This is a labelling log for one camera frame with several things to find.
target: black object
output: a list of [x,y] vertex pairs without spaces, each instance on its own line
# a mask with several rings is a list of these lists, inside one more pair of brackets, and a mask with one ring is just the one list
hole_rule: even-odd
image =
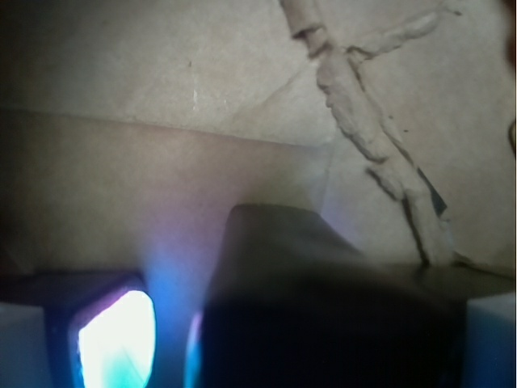
[[201,327],[201,386],[454,386],[463,311],[379,268],[316,213],[229,216]]
[[144,290],[144,285],[129,272],[0,276],[0,302],[44,308],[48,359],[56,387],[79,383],[79,371],[73,369],[73,365],[80,366],[77,344],[70,343],[70,331],[80,329],[79,321],[87,322],[114,298],[132,289]]

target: blue light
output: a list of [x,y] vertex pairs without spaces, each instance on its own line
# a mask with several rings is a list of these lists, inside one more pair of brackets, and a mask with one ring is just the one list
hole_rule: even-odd
[[153,367],[156,323],[146,293],[129,291],[79,331],[86,388],[143,388]]
[[202,347],[201,325],[203,315],[197,313],[191,322],[188,333],[187,357],[185,361],[184,385],[186,388],[198,388],[201,386]]

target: dark object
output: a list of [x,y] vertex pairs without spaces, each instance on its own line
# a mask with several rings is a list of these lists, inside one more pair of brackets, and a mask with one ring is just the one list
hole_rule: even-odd
[[431,200],[433,202],[433,207],[435,208],[435,213],[439,217],[443,214],[445,209],[447,208],[447,204],[445,204],[445,201],[443,200],[442,196],[436,191],[435,187],[432,185],[432,183],[429,181],[429,179],[424,175],[422,170],[419,168],[417,169],[418,175],[420,175],[420,178],[423,179],[423,181],[426,183],[426,185],[429,187],[429,190],[431,191]]
[[143,283],[127,272],[0,276],[0,302],[43,307],[48,359],[56,387],[78,386],[79,371],[67,367],[80,366],[70,359],[73,354],[78,357],[77,344],[69,341],[74,320],[93,318],[114,297],[129,290],[143,290]]
[[316,213],[239,206],[204,308],[201,386],[455,386],[462,314],[366,265]]

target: blurry foreground object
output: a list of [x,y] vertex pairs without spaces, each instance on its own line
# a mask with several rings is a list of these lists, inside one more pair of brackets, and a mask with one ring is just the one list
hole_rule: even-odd
[[186,386],[461,386],[469,295],[515,282],[401,268],[368,264],[316,213],[234,208],[193,319]]
[[0,386],[143,388],[155,335],[133,274],[0,277]]

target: bright light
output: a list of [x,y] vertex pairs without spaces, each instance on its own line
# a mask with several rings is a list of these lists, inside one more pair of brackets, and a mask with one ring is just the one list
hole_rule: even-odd
[[156,323],[146,293],[129,291],[79,331],[86,388],[143,388],[153,367]]

